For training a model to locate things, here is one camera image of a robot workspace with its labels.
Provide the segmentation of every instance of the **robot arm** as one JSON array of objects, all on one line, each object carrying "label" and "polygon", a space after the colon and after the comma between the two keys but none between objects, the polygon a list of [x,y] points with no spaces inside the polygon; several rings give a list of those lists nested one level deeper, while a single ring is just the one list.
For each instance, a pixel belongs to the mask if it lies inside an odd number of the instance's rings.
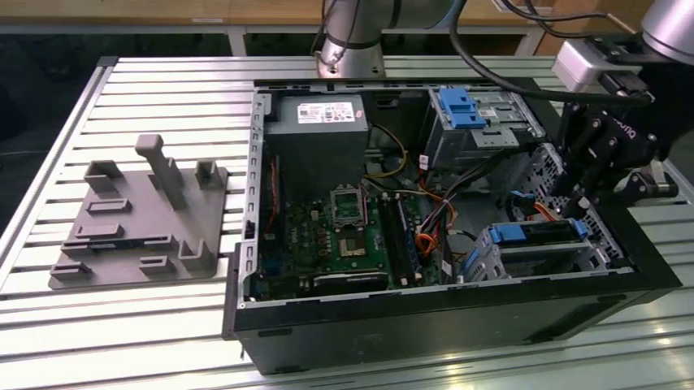
[{"label": "robot arm", "polygon": [[435,28],[452,23],[463,0],[324,0],[327,39],[317,59],[321,78],[384,76],[386,28]]},{"label": "robot arm", "polygon": [[[643,32],[630,36],[566,41],[558,54],[554,71],[568,90],[651,96],[638,108],[564,107],[555,143],[566,172],[552,191],[572,198],[567,216],[580,216],[588,203],[610,200],[628,206],[678,192],[662,161],[694,129],[694,2],[658,0],[642,25]],[[614,193],[626,175],[626,188]]]},{"label": "robot arm", "polygon": [[[656,0],[642,33],[567,40],[554,71],[570,93],[523,90],[474,59],[454,29],[464,3],[325,0],[327,40],[316,59],[320,77],[383,77],[382,30],[448,26],[454,48],[482,76],[523,96],[567,102],[554,137],[564,172],[552,189],[554,195],[571,198],[564,216],[580,217],[587,206],[600,201],[628,205],[647,197],[676,195],[660,161],[694,128],[687,104],[694,102],[694,2]],[[591,90],[608,94],[587,93]],[[630,172],[627,187],[615,193]]]}]

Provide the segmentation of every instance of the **black power cable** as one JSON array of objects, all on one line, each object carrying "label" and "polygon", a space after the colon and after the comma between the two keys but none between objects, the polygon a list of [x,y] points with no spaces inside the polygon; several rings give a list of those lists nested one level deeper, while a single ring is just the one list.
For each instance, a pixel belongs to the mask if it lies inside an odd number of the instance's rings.
[{"label": "black power cable", "polygon": [[592,19],[592,18],[608,18],[607,12],[587,12],[584,14],[574,14],[574,15],[560,15],[560,16],[542,16],[532,15],[527,12],[523,12],[518,9],[511,3],[511,0],[500,0],[508,11],[511,11],[518,16],[522,16],[524,19],[534,20],[535,22],[566,22],[568,20],[580,20],[580,19]]},{"label": "black power cable", "polygon": [[[458,4],[455,9],[455,15],[459,18],[460,13],[463,11],[464,2]],[[460,37],[458,36],[458,28],[456,23],[451,23],[448,28],[448,36],[451,40],[451,44],[454,45],[454,49],[458,52],[458,55],[463,58],[470,68],[479,73],[479,75],[492,81],[496,85],[499,85],[507,91],[518,93],[519,95],[527,98],[552,100],[555,102],[571,102],[571,103],[594,103],[612,106],[646,106],[651,103],[651,98],[648,96],[640,97],[622,97],[607,95],[602,93],[572,93],[572,92],[558,92],[558,91],[547,91],[546,89],[540,90],[530,90],[518,85],[515,85],[511,81],[504,79],[496,73],[490,71],[487,67],[482,65],[475,57],[467,51],[467,48],[463,46],[460,42]]]},{"label": "black power cable", "polygon": [[[532,0],[524,0],[524,6],[528,8],[530,14],[539,16],[539,12],[535,8],[535,4],[532,4]],[[523,16],[523,12],[511,4],[506,5],[511,12],[519,16]],[[550,34],[552,37],[563,38],[563,39],[584,39],[590,37],[590,34],[586,34],[584,32],[562,32],[556,31],[554,28],[550,27],[550,25],[543,22],[542,20],[536,20],[538,24],[540,25],[542,29],[546,31],[547,34]]]},{"label": "black power cable", "polygon": [[321,0],[323,5],[320,6],[320,27],[317,28],[317,33],[313,37],[313,43],[311,43],[311,51],[309,55],[315,54],[315,45],[317,44],[317,40],[320,39],[320,36],[324,34],[325,30],[325,23],[327,23],[327,17],[332,14],[332,9],[335,8],[335,2],[337,0],[332,0],[329,3],[329,7],[327,8],[327,14],[325,14],[325,0]]}]

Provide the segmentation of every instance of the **yellow wire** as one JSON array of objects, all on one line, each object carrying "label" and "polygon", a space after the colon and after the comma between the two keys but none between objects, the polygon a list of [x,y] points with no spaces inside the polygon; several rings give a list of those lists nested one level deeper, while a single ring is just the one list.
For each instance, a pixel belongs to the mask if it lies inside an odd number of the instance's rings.
[{"label": "yellow wire", "polygon": [[387,128],[384,128],[383,126],[380,126],[379,124],[375,124],[375,123],[372,124],[372,126],[375,128],[379,128],[380,131],[384,132],[390,136],[390,138],[392,138],[392,140],[396,142],[398,146],[400,146],[400,153],[402,153],[400,166],[394,171],[383,172],[383,173],[369,173],[369,174],[364,175],[364,177],[367,177],[369,179],[380,179],[380,178],[390,177],[390,176],[394,176],[398,173],[400,173],[400,171],[404,169],[404,166],[408,163],[408,152],[406,151],[404,145],[402,144],[402,142],[398,139],[398,137],[395,136],[395,134],[392,134],[391,130],[388,130]]}]

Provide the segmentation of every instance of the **green circuit board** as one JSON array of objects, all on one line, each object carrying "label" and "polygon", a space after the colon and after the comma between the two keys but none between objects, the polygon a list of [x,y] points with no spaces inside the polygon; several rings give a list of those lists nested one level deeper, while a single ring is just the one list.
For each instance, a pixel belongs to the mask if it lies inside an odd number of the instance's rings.
[{"label": "green circuit board", "polygon": [[[420,223],[418,200],[408,197],[403,205],[404,219],[414,232]],[[336,227],[332,216],[349,218],[359,215],[361,220],[361,208],[365,211],[363,222],[357,226],[345,224]],[[281,240],[275,241],[273,238],[268,241],[277,245],[261,254],[263,276],[257,279],[253,294],[257,299],[300,297],[308,291],[305,285],[319,275],[386,273],[388,289],[402,287],[391,273],[376,197],[367,197],[363,207],[349,197],[339,197],[335,203],[331,198],[288,202],[281,214]],[[436,283],[432,267],[424,267],[422,274],[424,284]]]},{"label": "green circuit board", "polygon": [[361,230],[332,226],[329,200],[289,203],[285,208],[285,265],[299,274],[374,270],[388,272],[388,254],[380,231],[375,198],[367,199]]}]

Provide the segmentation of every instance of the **power supply label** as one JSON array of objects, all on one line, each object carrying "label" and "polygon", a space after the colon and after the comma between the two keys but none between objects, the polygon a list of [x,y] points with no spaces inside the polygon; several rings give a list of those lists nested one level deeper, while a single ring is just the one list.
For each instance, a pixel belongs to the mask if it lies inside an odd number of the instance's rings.
[{"label": "power supply label", "polygon": [[304,103],[297,105],[300,124],[336,124],[355,122],[355,109],[349,102]]}]

